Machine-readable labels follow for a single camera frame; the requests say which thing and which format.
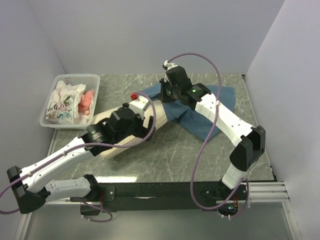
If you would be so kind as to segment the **blue pillowcase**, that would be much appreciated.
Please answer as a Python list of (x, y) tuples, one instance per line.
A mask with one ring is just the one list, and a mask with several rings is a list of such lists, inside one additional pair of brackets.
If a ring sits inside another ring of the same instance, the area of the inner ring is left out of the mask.
[[(170, 103), (162, 103), (168, 122), (177, 121), (177, 123), (193, 134), (195, 137), (205, 141), (215, 137), (220, 129), (220, 123), (217, 121), (213, 127), (216, 118), (216, 108), (224, 106), (230, 112), (234, 111), (236, 104), (235, 89), (229, 86), (208, 85), (206, 87), (212, 94), (202, 98), (195, 107), (184, 105), (179, 100)], [(160, 100), (161, 84), (142, 90), (151, 100)]]

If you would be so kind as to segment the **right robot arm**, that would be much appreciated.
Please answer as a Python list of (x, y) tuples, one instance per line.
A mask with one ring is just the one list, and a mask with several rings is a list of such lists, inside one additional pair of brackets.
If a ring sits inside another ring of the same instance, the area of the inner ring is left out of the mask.
[(192, 84), (185, 69), (165, 62), (166, 77), (160, 80), (160, 100), (163, 103), (180, 101), (193, 111), (204, 116), (218, 127), (232, 142), (230, 166), (222, 177), (219, 193), (230, 200), (237, 194), (236, 185), (245, 177), (248, 169), (265, 152), (266, 131), (258, 125), (245, 122), (224, 106), (216, 94), (201, 83)]

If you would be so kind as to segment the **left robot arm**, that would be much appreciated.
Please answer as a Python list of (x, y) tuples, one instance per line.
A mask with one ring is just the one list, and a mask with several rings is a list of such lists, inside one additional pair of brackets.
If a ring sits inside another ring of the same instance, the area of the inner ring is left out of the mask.
[(88, 126), (82, 134), (45, 159), (24, 168), (9, 168), (8, 187), (16, 199), (17, 211), (32, 213), (47, 202), (67, 197), (96, 200), (100, 187), (94, 176), (61, 181), (54, 181), (54, 178), (72, 165), (104, 151), (137, 146), (128, 140), (130, 136), (141, 143), (148, 141), (156, 129), (156, 120), (156, 107), (152, 102), (133, 100), (124, 103), (109, 117)]

